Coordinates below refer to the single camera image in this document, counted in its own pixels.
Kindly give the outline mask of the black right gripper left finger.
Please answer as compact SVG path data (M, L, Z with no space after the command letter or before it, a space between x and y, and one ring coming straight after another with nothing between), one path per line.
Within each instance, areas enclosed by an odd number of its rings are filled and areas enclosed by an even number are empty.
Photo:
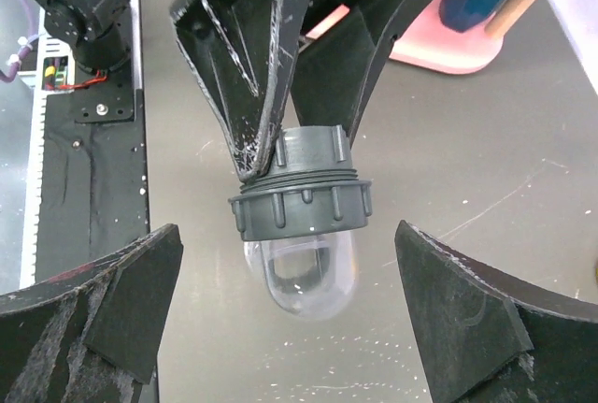
M4 402L136 402L157 365L183 244L166 224L1 296Z

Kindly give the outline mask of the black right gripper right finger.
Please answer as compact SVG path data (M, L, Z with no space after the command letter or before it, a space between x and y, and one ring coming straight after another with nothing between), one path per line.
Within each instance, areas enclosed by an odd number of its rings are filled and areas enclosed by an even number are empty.
M596 401L596 305L480 263L406 221L394 243L432 401Z

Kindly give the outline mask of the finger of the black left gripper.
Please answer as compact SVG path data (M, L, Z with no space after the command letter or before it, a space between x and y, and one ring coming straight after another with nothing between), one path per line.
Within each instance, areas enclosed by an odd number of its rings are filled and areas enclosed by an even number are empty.
M433 0L358 0L299 55L292 101L302 126L340 125L353 140L394 43Z
M238 179L269 167L311 0L174 0L176 41L221 126Z

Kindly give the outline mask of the grey threaded coupling nut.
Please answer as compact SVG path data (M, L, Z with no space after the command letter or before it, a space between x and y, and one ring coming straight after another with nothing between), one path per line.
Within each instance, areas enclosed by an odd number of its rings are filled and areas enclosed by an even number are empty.
M229 202L241 239L265 241L365 227L370 190L342 126L302 126L280 133L266 174Z

